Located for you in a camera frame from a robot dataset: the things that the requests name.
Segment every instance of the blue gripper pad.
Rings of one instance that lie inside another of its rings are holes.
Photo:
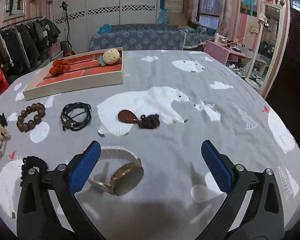
[[[100,144],[97,141],[93,141],[92,145],[83,154],[84,157],[70,175],[69,190],[72,195],[82,190],[91,171],[99,160],[101,154]]]
[[[220,190],[226,193],[231,192],[234,180],[232,171],[234,167],[233,163],[231,163],[227,156],[218,153],[209,140],[202,143],[201,154]]]

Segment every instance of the blue patterned bedspread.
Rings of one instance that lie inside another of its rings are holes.
[[[213,37],[186,33],[176,26],[164,24],[113,25],[109,33],[96,33],[89,51],[122,47],[123,50],[183,50],[195,48]]]

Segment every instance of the door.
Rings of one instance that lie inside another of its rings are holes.
[[[266,101],[300,147],[300,12],[293,8],[287,46]]]
[[[120,24],[155,23],[157,0],[120,0]]]
[[[87,0],[89,40],[104,24],[119,24],[120,0]]]
[[[69,41],[72,45],[72,50],[76,54],[86,52],[89,50],[89,39],[85,15],[85,0],[53,0],[54,20],[61,31],[60,41],[65,41],[68,34],[68,26],[65,21],[66,15],[63,9],[60,8],[63,1],[68,4]]]

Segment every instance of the striped wallpaper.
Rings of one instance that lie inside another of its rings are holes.
[[[266,1],[267,3],[274,3],[273,1],[258,0],[258,15],[260,14],[262,3]],[[233,0],[233,8],[230,20],[230,27],[228,32],[228,38],[231,40],[238,38],[241,39],[246,36],[250,31],[250,26],[258,28],[258,18],[247,14],[240,13],[240,0]],[[257,34],[250,34],[248,37],[244,38],[241,43],[243,43],[247,48],[255,49],[258,40]]]
[[[14,18],[8,21],[3,22],[4,19],[4,5],[6,0],[0,0],[0,28],[15,23],[24,19],[44,16],[48,19],[53,20],[53,6],[52,3],[47,3],[47,0],[35,0],[30,2],[30,0],[26,1],[26,16]]]

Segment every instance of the white cabinet door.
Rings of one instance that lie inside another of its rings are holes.
[[[157,0],[120,0],[120,24],[155,23]]]
[[[72,50],[76,54],[86,52],[89,50],[89,38],[85,15],[85,0],[53,0],[54,20],[61,31],[60,41],[65,41],[68,34],[68,26],[65,21],[66,15],[63,9],[60,8],[63,1],[68,4],[69,41],[72,44]]]
[[[87,0],[87,27],[89,39],[104,24],[119,24],[120,0]]]

